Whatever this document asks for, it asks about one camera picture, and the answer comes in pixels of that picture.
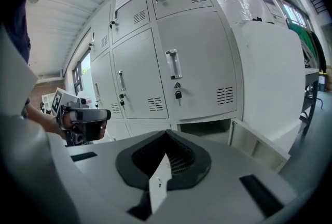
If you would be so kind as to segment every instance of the dark blue shirt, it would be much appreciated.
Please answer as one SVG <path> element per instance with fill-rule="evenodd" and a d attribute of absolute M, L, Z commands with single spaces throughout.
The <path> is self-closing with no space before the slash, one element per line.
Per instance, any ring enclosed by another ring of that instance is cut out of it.
<path fill-rule="evenodd" d="M 31 45 L 27 35 L 25 3 L 26 0 L 10 0 L 3 22 L 9 38 L 27 63 Z"/>

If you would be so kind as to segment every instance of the floor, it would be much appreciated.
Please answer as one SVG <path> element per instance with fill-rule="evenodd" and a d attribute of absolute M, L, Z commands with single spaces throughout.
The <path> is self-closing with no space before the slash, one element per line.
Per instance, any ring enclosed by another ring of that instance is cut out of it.
<path fill-rule="evenodd" d="M 299 134 L 289 151 L 289 161 L 280 171 L 301 194 L 315 188 L 332 157 L 332 92 L 320 92 L 314 116 L 306 136 Z"/>

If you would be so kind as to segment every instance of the brick wall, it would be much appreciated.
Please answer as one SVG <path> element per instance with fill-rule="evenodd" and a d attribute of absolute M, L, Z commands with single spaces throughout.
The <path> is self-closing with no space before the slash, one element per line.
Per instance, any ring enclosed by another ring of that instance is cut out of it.
<path fill-rule="evenodd" d="M 35 85 L 29 96 L 30 103 L 39 109 L 39 105 L 42 102 L 42 95 L 54 93 L 57 88 L 65 89 L 64 81 L 52 81 Z"/>

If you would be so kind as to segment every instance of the white ceiling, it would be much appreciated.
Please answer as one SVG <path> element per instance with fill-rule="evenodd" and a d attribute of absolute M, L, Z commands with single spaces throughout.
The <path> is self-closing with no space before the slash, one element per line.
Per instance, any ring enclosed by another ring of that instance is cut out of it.
<path fill-rule="evenodd" d="M 80 30 L 105 0 L 27 1 L 29 65 L 36 75 L 59 73 Z"/>

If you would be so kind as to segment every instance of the ceiling panel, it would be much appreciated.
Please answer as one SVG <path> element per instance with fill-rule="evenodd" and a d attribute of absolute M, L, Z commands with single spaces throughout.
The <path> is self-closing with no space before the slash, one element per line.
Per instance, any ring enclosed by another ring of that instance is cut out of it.
<path fill-rule="evenodd" d="M 36 75 L 58 73 L 80 31 L 105 0 L 39 0 L 26 4 L 31 41 L 29 66 Z"/>

